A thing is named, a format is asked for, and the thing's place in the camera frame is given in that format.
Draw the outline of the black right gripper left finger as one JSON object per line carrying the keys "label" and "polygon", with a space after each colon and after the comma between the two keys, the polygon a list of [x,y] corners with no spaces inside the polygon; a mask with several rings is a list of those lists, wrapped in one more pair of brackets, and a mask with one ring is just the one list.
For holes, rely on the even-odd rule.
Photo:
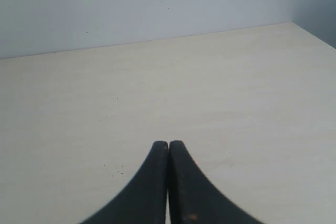
{"label": "black right gripper left finger", "polygon": [[154,142],[129,183],[83,223],[165,223],[168,154],[167,142]]}

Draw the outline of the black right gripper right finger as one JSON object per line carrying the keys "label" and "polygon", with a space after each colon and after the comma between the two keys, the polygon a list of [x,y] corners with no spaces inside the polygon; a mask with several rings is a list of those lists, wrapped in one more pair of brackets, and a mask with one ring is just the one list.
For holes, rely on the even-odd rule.
{"label": "black right gripper right finger", "polygon": [[171,223],[260,223],[209,181],[182,141],[170,142],[167,178]]}

